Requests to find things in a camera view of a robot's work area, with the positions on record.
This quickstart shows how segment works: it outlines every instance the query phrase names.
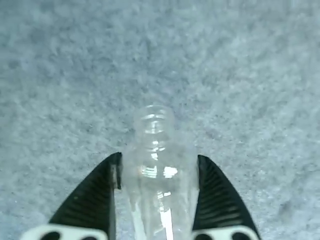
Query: bottle mouth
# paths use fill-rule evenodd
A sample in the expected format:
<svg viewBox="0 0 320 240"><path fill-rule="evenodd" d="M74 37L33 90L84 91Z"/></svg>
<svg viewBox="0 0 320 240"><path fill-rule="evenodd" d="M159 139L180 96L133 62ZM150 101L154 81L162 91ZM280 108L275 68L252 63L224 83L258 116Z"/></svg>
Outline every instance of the bottle mouth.
<svg viewBox="0 0 320 240"><path fill-rule="evenodd" d="M172 131L173 125L173 111L163 105L145 106L139 109L134 117L134 127L137 134L158 134Z"/></svg>

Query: clear plastic bottle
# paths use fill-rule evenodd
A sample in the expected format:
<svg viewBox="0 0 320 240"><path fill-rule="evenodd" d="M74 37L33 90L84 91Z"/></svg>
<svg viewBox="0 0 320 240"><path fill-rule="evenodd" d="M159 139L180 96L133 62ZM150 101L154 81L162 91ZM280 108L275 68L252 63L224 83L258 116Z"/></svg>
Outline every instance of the clear plastic bottle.
<svg viewBox="0 0 320 240"><path fill-rule="evenodd" d="M178 137L170 108L149 105L134 119L135 138L123 152L122 182L136 240L188 240L197 206L195 147Z"/></svg>

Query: black rubber pad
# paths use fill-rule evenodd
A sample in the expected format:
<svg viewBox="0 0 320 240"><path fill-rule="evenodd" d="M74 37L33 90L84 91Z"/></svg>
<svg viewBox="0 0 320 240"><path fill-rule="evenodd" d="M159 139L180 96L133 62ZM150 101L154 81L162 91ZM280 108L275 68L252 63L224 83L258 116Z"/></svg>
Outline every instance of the black rubber pad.
<svg viewBox="0 0 320 240"><path fill-rule="evenodd" d="M121 188L120 152L103 160L68 196L49 221L74 227L104 231L108 239L116 239L114 174Z"/></svg>
<svg viewBox="0 0 320 240"><path fill-rule="evenodd" d="M193 230L243 225L259 236L244 202L220 168L202 155L198 166L200 191Z"/></svg>

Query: gray carpet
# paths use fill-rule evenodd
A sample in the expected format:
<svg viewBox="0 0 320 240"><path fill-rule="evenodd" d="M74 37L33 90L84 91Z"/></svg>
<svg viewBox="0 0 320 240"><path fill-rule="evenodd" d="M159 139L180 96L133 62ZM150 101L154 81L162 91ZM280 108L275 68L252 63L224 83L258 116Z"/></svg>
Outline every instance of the gray carpet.
<svg viewBox="0 0 320 240"><path fill-rule="evenodd" d="M0 239L45 223L160 102L265 240L319 240L319 15L318 0L0 0Z"/></svg>

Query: plastic bottle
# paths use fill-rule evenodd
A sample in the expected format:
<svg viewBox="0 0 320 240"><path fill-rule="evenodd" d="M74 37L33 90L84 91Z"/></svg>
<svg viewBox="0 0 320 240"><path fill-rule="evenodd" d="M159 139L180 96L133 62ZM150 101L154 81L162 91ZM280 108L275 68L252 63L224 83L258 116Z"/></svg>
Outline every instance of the plastic bottle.
<svg viewBox="0 0 320 240"><path fill-rule="evenodd" d="M170 108L140 109L134 127L134 141L123 153L122 182L135 238L188 240L199 193L195 148L177 135Z"/></svg>

